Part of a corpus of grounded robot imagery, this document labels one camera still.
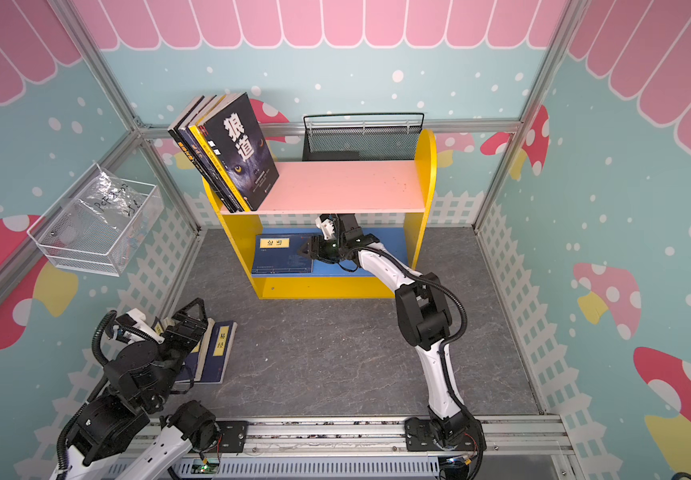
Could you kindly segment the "black wolf book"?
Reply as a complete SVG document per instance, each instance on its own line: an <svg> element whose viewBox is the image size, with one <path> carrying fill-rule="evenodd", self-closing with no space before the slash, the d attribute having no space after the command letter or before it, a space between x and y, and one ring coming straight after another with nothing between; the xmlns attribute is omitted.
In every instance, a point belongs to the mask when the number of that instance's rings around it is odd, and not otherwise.
<svg viewBox="0 0 691 480"><path fill-rule="evenodd" d="M229 178L249 204L248 212L254 212L261 208L280 174L249 95L225 96L201 128Z"/></svg>

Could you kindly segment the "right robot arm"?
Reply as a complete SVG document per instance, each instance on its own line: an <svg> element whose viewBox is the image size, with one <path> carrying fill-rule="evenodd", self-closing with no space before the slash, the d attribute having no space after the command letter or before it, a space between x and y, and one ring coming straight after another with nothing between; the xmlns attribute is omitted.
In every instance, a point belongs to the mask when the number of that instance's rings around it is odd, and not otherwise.
<svg viewBox="0 0 691 480"><path fill-rule="evenodd" d="M481 422L459 395L449 354L449 346L467 330L459 298L437 276L421 274L393 256L377 236L363 232L355 215L323 214L316 226L321 233L310 237L301 256L334 265L349 261L395 294L399 331L417 351L425 375L431 438L443 449L471 440L475 451L483 452Z"/></svg>

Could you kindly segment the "yellow cartoon boy book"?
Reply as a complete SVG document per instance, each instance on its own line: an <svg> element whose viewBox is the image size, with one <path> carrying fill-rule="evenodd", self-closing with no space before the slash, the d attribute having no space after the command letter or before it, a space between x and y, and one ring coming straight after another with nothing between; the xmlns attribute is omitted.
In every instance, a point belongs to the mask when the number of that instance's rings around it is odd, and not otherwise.
<svg viewBox="0 0 691 480"><path fill-rule="evenodd" d="M219 157L217 154L215 154L214 148L210 146L207 140L207 135L201 128L201 125L207 116L216 110L219 104L225 98L225 95L213 95L202 100L196 107L195 112L191 115L186 126L193 138L195 138L195 140L197 140L199 143L201 152L207 156L208 162L215 171L215 174L217 174L217 176L221 179L221 186L223 187L224 196L226 198L224 205L230 210L231 213L248 212L250 210L249 204L247 204L246 200L243 200L239 190L237 190L237 187L229 178L229 174L227 174L227 171L221 164Z"/></svg>

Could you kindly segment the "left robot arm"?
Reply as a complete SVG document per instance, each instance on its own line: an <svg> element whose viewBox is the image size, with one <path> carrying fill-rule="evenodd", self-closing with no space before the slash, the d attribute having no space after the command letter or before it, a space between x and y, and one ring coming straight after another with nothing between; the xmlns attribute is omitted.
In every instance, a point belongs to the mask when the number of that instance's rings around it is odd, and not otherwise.
<svg viewBox="0 0 691 480"><path fill-rule="evenodd" d="M93 337L91 350L103 374L88 399L59 434L55 479L91 479L126 452L178 394L177 377L186 358L204 339L209 325L203 299L176 311L163 333L143 328L131 313L106 313ZM224 439L215 415L196 400L165 417L160 435L123 473L125 478L156 479L178 476L175 464L195 451L205 456Z"/></svg>

